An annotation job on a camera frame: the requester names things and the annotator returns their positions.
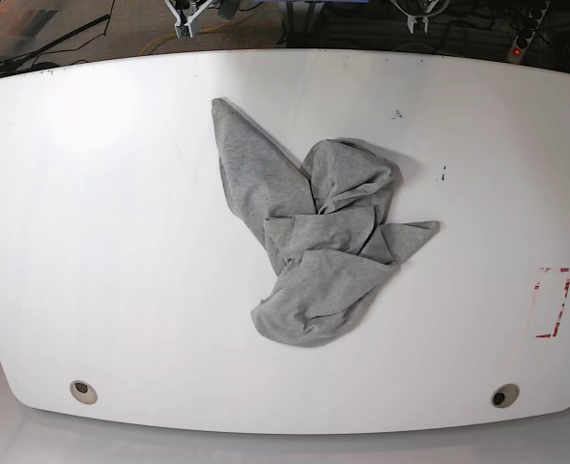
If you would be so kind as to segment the black power strip red light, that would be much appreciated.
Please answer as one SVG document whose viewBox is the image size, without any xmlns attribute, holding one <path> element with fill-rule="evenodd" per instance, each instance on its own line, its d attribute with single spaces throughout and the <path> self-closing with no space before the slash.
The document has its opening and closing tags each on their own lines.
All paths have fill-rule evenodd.
<svg viewBox="0 0 570 464">
<path fill-rule="evenodd" d="M 529 2 L 527 14 L 521 20 L 517 29 L 517 35 L 507 52 L 506 60 L 509 64 L 519 65 L 522 63 L 527 49 L 545 18 L 550 4 L 550 0 L 535 0 Z"/>
</svg>

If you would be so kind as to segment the table grommet hole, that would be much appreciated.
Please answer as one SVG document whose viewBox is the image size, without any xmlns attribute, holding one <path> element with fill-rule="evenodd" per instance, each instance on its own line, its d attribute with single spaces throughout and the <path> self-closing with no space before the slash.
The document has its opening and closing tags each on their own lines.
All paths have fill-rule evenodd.
<svg viewBox="0 0 570 464">
<path fill-rule="evenodd" d="M 515 384 L 506 384 L 494 391 L 491 396 L 491 404 L 495 408 L 508 408 L 519 397 L 520 388 Z"/>
<path fill-rule="evenodd" d="M 71 395 L 80 403 L 93 405 L 98 401 L 96 390 L 82 381 L 73 381 L 70 384 Z"/>
</svg>

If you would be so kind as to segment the left table grommet hole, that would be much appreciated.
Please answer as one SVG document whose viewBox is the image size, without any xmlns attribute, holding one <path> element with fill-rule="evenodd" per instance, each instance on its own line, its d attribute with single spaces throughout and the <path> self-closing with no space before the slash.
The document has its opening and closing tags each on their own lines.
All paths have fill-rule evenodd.
<svg viewBox="0 0 570 464">
<path fill-rule="evenodd" d="M 80 403 L 93 405 L 98 401 L 96 390 L 82 381 L 73 381 L 70 384 L 71 395 Z"/>
</svg>

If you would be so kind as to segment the right table grommet hole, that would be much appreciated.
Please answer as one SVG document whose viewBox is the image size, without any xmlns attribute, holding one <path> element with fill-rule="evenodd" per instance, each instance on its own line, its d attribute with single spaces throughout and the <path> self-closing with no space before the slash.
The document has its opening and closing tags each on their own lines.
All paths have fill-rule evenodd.
<svg viewBox="0 0 570 464">
<path fill-rule="evenodd" d="M 520 388 L 515 384 L 506 384 L 494 391 L 491 396 L 491 404 L 495 408 L 508 408 L 519 397 Z"/>
</svg>

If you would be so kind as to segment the red tape rectangle marking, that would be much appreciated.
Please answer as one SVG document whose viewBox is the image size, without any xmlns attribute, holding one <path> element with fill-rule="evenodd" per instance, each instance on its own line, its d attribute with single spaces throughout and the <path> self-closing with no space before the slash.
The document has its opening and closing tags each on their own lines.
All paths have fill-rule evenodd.
<svg viewBox="0 0 570 464">
<path fill-rule="evenodd" d="M 556 337 L 565 311 L 570 289 L 568 267 L 541 268 L 535 280 L 530 331 L 535 339 Z"/>
</svg>

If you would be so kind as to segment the black stand legs on floor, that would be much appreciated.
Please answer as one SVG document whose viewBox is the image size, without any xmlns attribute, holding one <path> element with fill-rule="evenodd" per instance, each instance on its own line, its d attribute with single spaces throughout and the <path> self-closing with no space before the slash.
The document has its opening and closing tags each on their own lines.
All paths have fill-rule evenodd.
<svg viewBox="0 0 570 464">
<path fill-rule="evenodd" d="M 12 58 L 6 58 L 4 60 L 1 60 L 0 61 L 0 78 L 21 74 L 22 73 L 21 68 L 29 60 L 39 58 L 40 56 L 42 56 L 43 54 L 45 54 L 46 52 L 48 52 L 49 50 L 51 50 L 55 46 L 62 44 L 63 42 L 85 32 L 89 29 L 92 29 L 92 28 L 94 28 L 94 27 L 96 27 L 102 23 L 104 23 L 105 26 L 108 26 L 110 18 L 111 18 L 111 14 L 104 14 L 104 15 L 96 18 L 96 19 L 93 19 L 92 21 L 90 21 L 88 23 L 81 25 L 78 28 L 71 30 L 69 33 L 67 33 L 67 34 L 65 34 L 59 38 L 56 38 L 54 41 L 47 43 L 46 45 L 44 45 L 40 48 L 37 48 L 34 51 L 24 53 L 21 55 L 17 55 L 17 56 L 12 57 Z"/>
</svg>

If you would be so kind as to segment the grey T-shirt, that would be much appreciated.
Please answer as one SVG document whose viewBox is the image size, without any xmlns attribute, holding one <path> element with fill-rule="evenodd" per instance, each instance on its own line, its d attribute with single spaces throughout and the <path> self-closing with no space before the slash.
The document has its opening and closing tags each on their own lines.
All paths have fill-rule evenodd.
<svg viewBox="0 0 570 464">
<path fill-rule="evenodd" d="M 212 116 L 228 206 L 276 275 L 251 312 L 256 331 L 301 348 L 335 341 L 440 224 L 388 221 L 399 169 L 365 147 L 325 139 L 295 164 L 228 101 Z"/>
</svg>

